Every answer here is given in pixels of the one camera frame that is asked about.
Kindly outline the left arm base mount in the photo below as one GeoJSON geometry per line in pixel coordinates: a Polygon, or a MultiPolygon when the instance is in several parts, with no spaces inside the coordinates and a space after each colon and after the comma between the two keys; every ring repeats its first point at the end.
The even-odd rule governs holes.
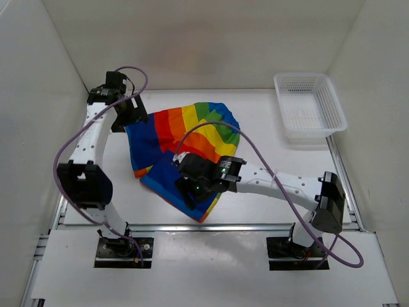
{"type": "Polygon", "coordinates": [[[94,268],[151,269],[154,238],[133,237],[132,242],[123,238],[110,239],[98,231],[99,240],[94,268]]]}

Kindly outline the rainbow striped shorts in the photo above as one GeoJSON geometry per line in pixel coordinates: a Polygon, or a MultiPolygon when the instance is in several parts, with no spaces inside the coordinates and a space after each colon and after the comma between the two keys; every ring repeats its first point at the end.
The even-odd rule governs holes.
{"type": "Polygon", "coordinates": [[[203,222],[220,198],[213,193],[190,210],[175,187],[180,178],[175,153],[195,153],[212,162],[233,156],[239,145],[239,123],[223,103],[197,102],[151,113],[147,122],[127,125],[130,162],[142,185],[190,218],[203,222]]]}

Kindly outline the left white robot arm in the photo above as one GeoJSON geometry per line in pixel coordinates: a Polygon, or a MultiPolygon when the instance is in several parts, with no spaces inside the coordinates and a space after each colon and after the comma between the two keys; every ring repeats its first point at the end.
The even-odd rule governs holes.
{"type": "Polygon", "coordinates": [[[128,223],[112,203],[113,184],[103,171],[104,150],[115,123],[147,118],[141,93],[125,93],[121,88],[92,89],[82,128],[59,149],[53,162],[54,180],[61,194],[79,215],[97,226],[101,238],[112,241],[120,256],[133,251],[134,240],[128,223]]]}

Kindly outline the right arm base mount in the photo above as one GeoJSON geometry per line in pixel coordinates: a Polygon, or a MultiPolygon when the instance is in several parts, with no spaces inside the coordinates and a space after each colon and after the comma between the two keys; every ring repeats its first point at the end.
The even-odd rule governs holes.
{"type": "Polygon", "coordinates": [[[314,271],[329,270],[327,254],[313,241],[310,247],[292,242],[291,225],[286,237],[270,236],[266,238],[266,250],[271,271],[314,271]]]}

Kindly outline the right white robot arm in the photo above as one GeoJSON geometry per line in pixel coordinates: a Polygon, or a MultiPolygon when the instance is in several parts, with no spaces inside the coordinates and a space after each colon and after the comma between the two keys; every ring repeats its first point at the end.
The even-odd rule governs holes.
{"type": "Polygon", "coordinates": [[[223,156],[212,162],[195,153],[173,157],[181,178],[175,186],[189,210],[217,193],[250,193],[280,200],[291,200],[307,210],[290,231],[287,248],[293,255],[303,255],[313,237],[323,233],[337,235],[343,229],[345,193],[338,176],[326,171],[317,178],[287,173],[270,174],[241,158],[223,156]]]}

